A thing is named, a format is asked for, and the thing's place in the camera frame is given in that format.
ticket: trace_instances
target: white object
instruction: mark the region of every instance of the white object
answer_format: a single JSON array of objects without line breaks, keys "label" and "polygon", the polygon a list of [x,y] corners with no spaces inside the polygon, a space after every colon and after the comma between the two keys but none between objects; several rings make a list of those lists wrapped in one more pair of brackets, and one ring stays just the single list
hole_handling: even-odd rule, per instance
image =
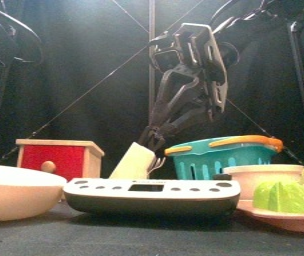
[{"label": "white object", "polygon": [[109,179],[146,179],[154,157],[153,151],[133,142]]},{"label": "white object", "polygon": [[59,201],[65,184],[54,174],[0,166],[0,221],[46,212]]},{"label": "white object", "polygon": [[242,165],[222,168],[222,173],[240,183],[240,200],[252,200],[253,191],[261,182],[298,181],[302,169],[304,166],[290,164]]},{"label": "white object", "polygon": [[74,178],[63,194],[82,212],[209,217],[233,212],[240,185],[226,180]]}]

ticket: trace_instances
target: kitchen scale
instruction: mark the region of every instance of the kitchen scale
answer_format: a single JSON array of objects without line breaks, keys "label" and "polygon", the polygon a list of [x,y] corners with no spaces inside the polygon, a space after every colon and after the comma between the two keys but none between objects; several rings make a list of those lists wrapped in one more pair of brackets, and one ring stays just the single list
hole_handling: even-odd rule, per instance
[{"label": "kitchen scale", "polygon": [[240,185],[233,180],[74,178],[63,187],[69,206],[86,213],[228,216]]}]

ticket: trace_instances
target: wooden box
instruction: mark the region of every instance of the wooden box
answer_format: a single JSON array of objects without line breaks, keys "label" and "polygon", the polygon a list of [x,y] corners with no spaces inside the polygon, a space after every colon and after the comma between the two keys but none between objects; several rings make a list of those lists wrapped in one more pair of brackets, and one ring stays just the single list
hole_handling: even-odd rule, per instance
[{"label": "wooden box", "polygon": [[98,178],[102,150],[91,141],[17,139],[17,167],[73,178]]}]

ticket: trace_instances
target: orange basket handle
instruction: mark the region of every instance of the orange basket handle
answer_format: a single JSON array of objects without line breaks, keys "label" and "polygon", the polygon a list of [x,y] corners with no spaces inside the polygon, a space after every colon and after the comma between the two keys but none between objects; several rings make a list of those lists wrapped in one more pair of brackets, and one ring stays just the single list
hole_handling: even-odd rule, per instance
[{"label": "orange basket handle", "polygon": [[167,156],[171,153],[186,152],[190,150],[192,150],[192,146],[166,148],[163,151],[163,154],[165,154],[165,156]]},{"label": "orange basket handle", "polygon": [[282,150],[281,140],[274,138],[268,138],[261,135],[236,136],[228,139],[213,141],[208,145],[210,148],[213,148],[213,147],[218,147],[218,146],[224,146],[234,143],[261,143],[274,147],[276,152],[280,152]]}]

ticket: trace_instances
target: table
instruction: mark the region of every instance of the table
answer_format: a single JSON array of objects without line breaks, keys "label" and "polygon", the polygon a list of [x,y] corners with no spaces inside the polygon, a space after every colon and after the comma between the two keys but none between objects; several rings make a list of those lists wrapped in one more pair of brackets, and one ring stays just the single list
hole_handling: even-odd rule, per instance
[{"label": "table", "polygon": [[238,211],[222,220],[90,215],[61,201],[45,214],[0,222],[0,255],[304,255],[304,233]]}]

